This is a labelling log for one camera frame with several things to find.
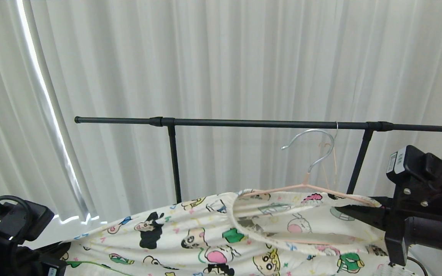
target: curtain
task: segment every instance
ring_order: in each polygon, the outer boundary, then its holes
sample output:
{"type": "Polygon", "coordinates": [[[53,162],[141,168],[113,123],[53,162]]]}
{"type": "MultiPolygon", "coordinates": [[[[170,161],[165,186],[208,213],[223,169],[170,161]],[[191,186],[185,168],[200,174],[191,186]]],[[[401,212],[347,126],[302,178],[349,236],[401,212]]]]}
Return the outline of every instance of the curtain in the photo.
{"type": "Polygon", "coordinates": [[[67,218],[86,218],[64,145],[32,65],[16,2],[0,2],[0,196],[12,194],[67,218]]]}
{"type": "MultiPolygon", "coordinates": [[[[77,125],[76,115],[442,125],[442,1],[34,1],[25,9],[84,201],[101,220],[175,202],[167,130],[77,125]]],[[[312,133],[279,150],[301,131],[177,127],[183,199],[300,183],[328,149],[312,133]]],[[[311,183],[345,191],[362,134],[339,130],[337,176],[331,155],[311,183]]],[[[356,193],[390,196],[389,154],[410,144],[442,156],[442,133],[375,133],[356,193]]]]}

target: silver hook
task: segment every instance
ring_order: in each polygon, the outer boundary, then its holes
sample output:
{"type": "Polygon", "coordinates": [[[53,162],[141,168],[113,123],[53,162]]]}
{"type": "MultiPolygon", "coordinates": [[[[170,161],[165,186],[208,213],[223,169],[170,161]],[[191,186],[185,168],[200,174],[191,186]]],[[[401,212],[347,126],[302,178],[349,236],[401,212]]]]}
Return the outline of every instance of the silver hook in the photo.
{"type": "Polygon", "coordinates": [[[327,131],[321,130],[321,129],[308,129],[308,130],[305,130],[305,131],[303,131],[302,133],[300,133],[300,134],[294,136],[293,140],[291,140],[291,141],[289,142],[288,145],[286,145],[286,146],[284,146],[284,147],[281,147],[281,150],[285,150],[285,149],[287,149],[288,147],[290,147],[290,146],[293,144],[293,142],[294,142],[299,136],[301,136],[301,135],[303,135],[303,134],[306,134],[306,133],[310,133],[310,132],[321,132],[321,133],[324,133],[325,135],[327,135],[328,138],[330,138],[330,149],[328,150],[328,152],[327,152],[324,156],[320,157],[317,161],[314,161],[314,162],[308,167],[308,173],[310,173],[310,172],[312,171],[312,168],[313,168],[316,164],[318,164],[318,163],[320,163],[321,161],[323,161],[323,159],[327,158],[327,157],[330,155],[330,153],[332,153],[334,139],[333,139],[333,136],[332,136],[330,133],[328,133],[327,131]]]}

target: sticker with barcode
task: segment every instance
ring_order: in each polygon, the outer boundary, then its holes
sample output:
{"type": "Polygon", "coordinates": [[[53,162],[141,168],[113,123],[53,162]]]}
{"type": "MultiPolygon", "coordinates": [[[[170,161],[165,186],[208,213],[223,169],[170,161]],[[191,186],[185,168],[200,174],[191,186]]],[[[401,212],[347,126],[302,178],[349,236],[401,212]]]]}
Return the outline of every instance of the sticker with barcode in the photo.
{"type": "Polygon", "coordinates": [[[395,151],[390,155],[390,159],[388,160],[388,167],[386,168],[386,173],[393,171],[393,165],[395,165],[395,160],[397,159],[398,151],[395,151]]]}
{"type": "Polygon", "coordinates": [[[49,273],[47,273],[47,276],[56,276],[58,274],[58,270],[51,267],[49,268],[49,273]]]}
{"type": "Polygon", "coordinates": [[[393,170],[395,171],[396,174],[399,174],[402,171],[405,171],[404,159],[405,159],[405,152],[406,151],[407,151],[407,147],[403,147],[397,152],[397,160],[395,161],[395,168],[393,168],[393,170]]]}

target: black clothes rack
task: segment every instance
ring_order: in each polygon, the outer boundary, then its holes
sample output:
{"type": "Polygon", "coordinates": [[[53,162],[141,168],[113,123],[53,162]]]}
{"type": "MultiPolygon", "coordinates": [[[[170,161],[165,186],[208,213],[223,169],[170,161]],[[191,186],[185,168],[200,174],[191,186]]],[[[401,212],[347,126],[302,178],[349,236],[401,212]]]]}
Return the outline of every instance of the black clothes rack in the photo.
{"type": "Polygon", "coordinates": [[[173,179],[177,203],[182,202],[180,191],[180,174],[178,171],[177,142],[175,126],[211,126],[211,127],[256,127],[256,128],[319,128],[319,129],[356,129],[364,130],[363,141],[359,148],[358,157],[352,172],[347,193],[353,194],[358,176],[363,166],[364,157],[374,131],[408,130],[408,131],[440,131],[442,126],[393,124],[390,122],[305,122],[305,121],[261,121],[261,120],[215,120],[215,119],[178,119],[172,117],[152,118],[101,118],[79,117],[74,118],[76,123],[104,123],[104,124],[140,124],[155,127],[167,127],[170,137],[170,151],[172,153],[173,179]]]}

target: cartoon print shirt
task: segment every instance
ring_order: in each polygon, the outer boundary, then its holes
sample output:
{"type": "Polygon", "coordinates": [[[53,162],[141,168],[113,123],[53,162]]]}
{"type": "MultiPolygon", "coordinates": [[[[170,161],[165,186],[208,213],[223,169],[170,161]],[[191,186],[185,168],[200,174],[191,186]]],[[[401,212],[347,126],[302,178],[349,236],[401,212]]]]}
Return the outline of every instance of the cartoon print shirt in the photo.
{"type": "Polygon", "coordinates": [[[388,264],[384,232],[334,208],[361,203],[325,193],[240,196],[248,192],[165,206],[75,237],[65,275],[368,276],[388,264]]]}

